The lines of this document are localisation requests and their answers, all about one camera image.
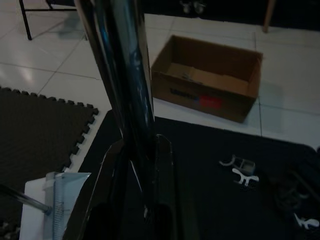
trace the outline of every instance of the cardboard box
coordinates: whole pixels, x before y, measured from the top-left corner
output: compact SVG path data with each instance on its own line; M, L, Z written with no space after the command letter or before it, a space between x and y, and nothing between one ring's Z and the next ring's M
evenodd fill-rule
M172 36L152 68L155 98L243 122L259 93L261 53Z

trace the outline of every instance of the black metal frame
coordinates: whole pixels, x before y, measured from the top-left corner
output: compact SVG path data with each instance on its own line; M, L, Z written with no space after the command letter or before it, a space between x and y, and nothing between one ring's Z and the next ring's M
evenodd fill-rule
M21 13L22 13L22 17L23 17L23 22L24 22L24 26L25 26L26 35L27 35L28 40L30 40L30 41L32 40L32 36L31 36L31 32L30 32L30 28L29 28L29 23L28 23L26 12L75 12L75 11L77 11L77 9L68 9L68 8L54 9L52 7L51 3L48 0L46 0L46 3L48 4L49 9L40 9L40 8L28 8L28 9L25 9L24 1L23 0L19 0L19 4L20 4L20 8L21 8Z

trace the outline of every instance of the black foam mat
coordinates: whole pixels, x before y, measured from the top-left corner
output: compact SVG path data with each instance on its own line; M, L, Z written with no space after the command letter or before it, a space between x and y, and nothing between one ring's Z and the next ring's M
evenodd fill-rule
M304 177L316 183L320 181L320 161L314 149L160 117L155 118L155 126L157 133L172 142L179 171L184 172L193 189L200 239L319 239L319 230L297 230L292 219L283 217L268 191L260 191L256 185L251 188L237 185L233 182L237 175L218 164L220 160L230 160L232 155L254 161L261 185L267 178L281 176L290 166L301 166L306 171ZM109 146L120 138L110 111L80 171L96 173ZM319 208L314 202L310 206L314 215L305 217L319 218Z
M24 192L26 182L69 167L96 114L90 104L0 88L0 183ZM21 203L0 194L0 219L19 225L21 214Z

